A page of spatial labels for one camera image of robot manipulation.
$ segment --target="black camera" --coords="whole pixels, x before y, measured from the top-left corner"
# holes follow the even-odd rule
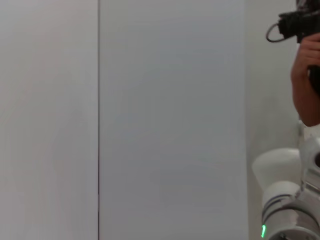
[[[320,33],[320,0],[297,0],[296,11],[285,12],[279,15],[278,23],[273,24],[266,34],[266,39],[271,43],[279,43],[294,36],[297,43],[301,43],[304,37]],[[269,38],[271,31],[278,27],[283,38],[272,40]],[[309,66],[309,80],[320,96],[320,67]]]

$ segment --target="white wall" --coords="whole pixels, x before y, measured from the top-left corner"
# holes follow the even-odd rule
[[[98,239],[97,16],[0,2],[0,239]]]
[[[298,146],[298,114],[292,101],[290,71],[296,39],[265,40],[278,14],[295,9],[294,0],[245,0],[246,143],[250,240],[261,238],[261,189],[251,169],[271,149]]]
[[[100,238],[247,240],[243,0],[101,0]]]

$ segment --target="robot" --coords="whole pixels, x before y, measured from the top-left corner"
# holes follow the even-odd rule
[[[252,169],[263,190],[262,239],[320,240],[320,138],[264,153]]]

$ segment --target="white cylinder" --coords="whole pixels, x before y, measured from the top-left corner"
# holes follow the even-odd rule
[[[300,186],[291,181],[277,181],[271,184],[263,193],[262,207],[272,198],[280,195],[295,195]]]
[[[289,181],[300,185],[301,160],[299,150],[281,148],[268,151],[254,161],[252,170],[263,191],[279,181]]]

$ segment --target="person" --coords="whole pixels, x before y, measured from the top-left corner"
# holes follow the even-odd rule
[[[313,65],[320,67],[320,33],[302,40],[291,69],[293,103],[307,127],[320,124],[320,96],[309,81],[308,67]]]

